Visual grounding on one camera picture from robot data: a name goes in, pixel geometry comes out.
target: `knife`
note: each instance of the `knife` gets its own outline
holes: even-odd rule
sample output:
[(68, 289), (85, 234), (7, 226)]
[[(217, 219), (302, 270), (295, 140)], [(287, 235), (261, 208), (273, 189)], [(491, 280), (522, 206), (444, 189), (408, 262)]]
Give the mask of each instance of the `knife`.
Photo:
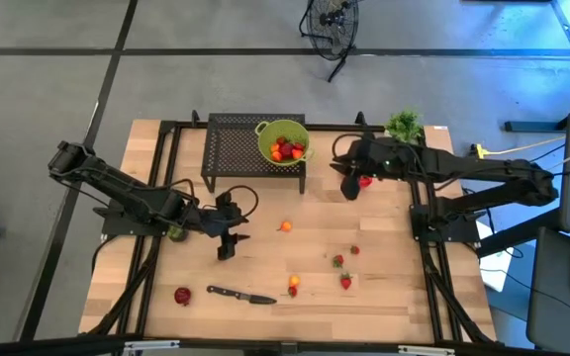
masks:
[(220, 287), (215, 287), (215, 286), (208, 286), (206, 288), (206, 291), (208, 293), (217, 293), (220, 294), (222, 296), (229, 296), (229, 297), (235, 297), (240, 301), (249, 301), (251, 304), (265, 304), (265, 305), (269, 305), (269, 304), (274, 304), (276, 303), (276, 300), (271, 299), (269, 297), (263, 297), (263, 296), (257, 296), (257, 295), (249, 295), (246, 293), (241, 293), (241, 292), (236, 292), (236, 291), (231, 291), (231, 290), (227, 290), (225, 288), (220, 288)]

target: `concrete floor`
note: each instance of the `concrete floor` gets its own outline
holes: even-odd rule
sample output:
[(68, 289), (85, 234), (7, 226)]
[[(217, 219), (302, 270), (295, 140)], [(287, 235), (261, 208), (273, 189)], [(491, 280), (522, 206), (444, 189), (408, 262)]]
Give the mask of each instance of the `concrete floor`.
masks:
[[(113, 47), (127, 0), (0, 0), (0, 46)], [(305, 1), (141, 1), (127, 47), (307, 48), (297, 33)], [(360, 48), (570, 48), (549, 4), (367, 0)], [(63, 188), (47, 164), (62, 140), (84, 137), (108, 56), (0, 57), (0, 341), (14, 338)], [(119, 165), (131, 121), (210, 112), (305, 113), (312, 123), (370, 123), (413, 108), (446, 125), (457, 153), (481, 142), (501, 150), (546, 139), (502, 132), (507, 120), (556, 121), (570, 111), (570, 58), (353, 57), (333, 84), (316, 56), (123, 57), (97, 153)], [(550, 147), (517, 154), (534, 158)], [(543, 161), (558, 161), (553, 155)], [(482, 188), (484, 185), (468, 185)], [(101, 220), (85, 197), (67, 235), (37, 338), (77, 331)], [(540, 210), (494, 211), (505, 228)], [(494, 311), (497, 334), (529, 347), (520, 323)]]

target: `wooden table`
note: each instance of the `wooden table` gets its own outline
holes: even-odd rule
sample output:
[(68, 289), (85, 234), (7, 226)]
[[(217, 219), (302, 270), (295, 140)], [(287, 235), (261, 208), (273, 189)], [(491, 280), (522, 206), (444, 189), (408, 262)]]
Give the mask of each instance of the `wooden table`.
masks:
[[(134, 121), (127, 142), (121, 169), (142, 181), (148, 177), (159, 123)], [(451, 149), (447, 128), (426, 127), (425, 132), (428, 145)], [(205, 134), (206, 130), (182, 130), (173, 178), (192, 179), (201, 203), (214, 204), (215, 195), (208, 192), (200, 177)], [(236, 184), (247, 184), (260, 197), (250, 222), (233, 229), (251, 235), (237, 245), (236, 257), (218, 261), (219, 239), (196, 232), (191, 232), (185, 242), (162, 241), (145, 336), (433, 342), (422, 261), (409, 222), (409, 184), (375, 181), (356, 201), (347, 202), (339, 190), (341, 177), (329, 167), (332, 142), (340, 133), (310, 134), (316, 156), (308, 163), (304, 195), (298, 192), (298, 179), (218, 181), (216, 194)], [(350, 141), (343, 139), (337, 151), (346, 151)], [(454, 183), (441, 193), (455, 196), (461, 189)], [(253, 202), (243, 191), (235, 191), (234, 200), (244, 210)], [(293, 230), (277, 231), (282, 221), (291, 221)], [(118, 238), (100, 252), (80, 331), (95, 326), (123, 292), (134, 241), (133, 236)], [(349, 254), (352, 244), (361, 248), (359, 255)], [(447, 243), (447, 251), (455, 295), (483, 332), (494, 339), (476, 255), (460, 243)], [(353, 276), (347, 291), (338, 282), (342, 271), (332, 267), (336, 254), (344, 256), (344, 270)], [(302, 279), (294, 299), (287, 295), (292, 274)], [(208, 285), (269, 296), (278, 303), (251, 305), (209, 294)], [(173, 292), (178, 287), (192, 291), (188, 307), (174, 302)], [(139, 305), (136, 296), (128, 331), (135, 329)], [(439, 309), (444, 335), (449, 337), (447, 311), (440, 296)]]

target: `green colander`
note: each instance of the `green colander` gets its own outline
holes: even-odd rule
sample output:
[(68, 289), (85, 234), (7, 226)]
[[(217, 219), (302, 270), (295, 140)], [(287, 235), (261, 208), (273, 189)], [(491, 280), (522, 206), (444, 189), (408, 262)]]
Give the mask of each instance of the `green colander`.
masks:
[[(254, 132), (258, 134), (258, 150), (265, 159), (270, 163), (279, 166), (289, 166), (296, 164), (299, 161), (307, 161), (314, 155), (314, 152), (309, 149), (309, 133), (305, 127), (291, 120), (277, 120), (271, 123), (261, 122), (258, 123)], [(272, 160), (272, 152), (269, 147), (276, 143), (276, 138), (284, 136), (288, 141), (294, 143), (299, 142), (305, 145), (305, 153), (299, 159), (289, 159), (284, 162), (274, 162)]]

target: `green plant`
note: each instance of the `green plant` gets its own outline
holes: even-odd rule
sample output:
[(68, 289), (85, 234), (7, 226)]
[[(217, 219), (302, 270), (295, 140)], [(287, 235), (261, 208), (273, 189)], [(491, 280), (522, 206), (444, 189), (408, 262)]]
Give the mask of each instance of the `green plant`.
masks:
[(424, 128), (418, 121), (419, 116), (419, 114), (411, 110), (393, 114), (384, 126), (384, 129), (392, 137), (402, 142), (417, 143), (418, 138), (422, 136), (422, 129)]

